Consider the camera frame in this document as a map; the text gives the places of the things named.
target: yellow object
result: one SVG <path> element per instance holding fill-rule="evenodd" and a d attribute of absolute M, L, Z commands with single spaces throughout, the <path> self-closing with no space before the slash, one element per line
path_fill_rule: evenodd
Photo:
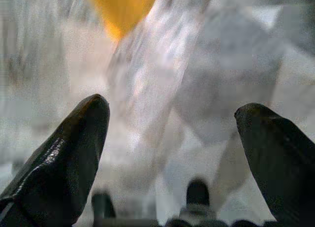
<path fill-rule="evenodd" d="M 124 37 L 145 17 L 155 0 L 93 0 L 109 33 L 117 40 Z"/>

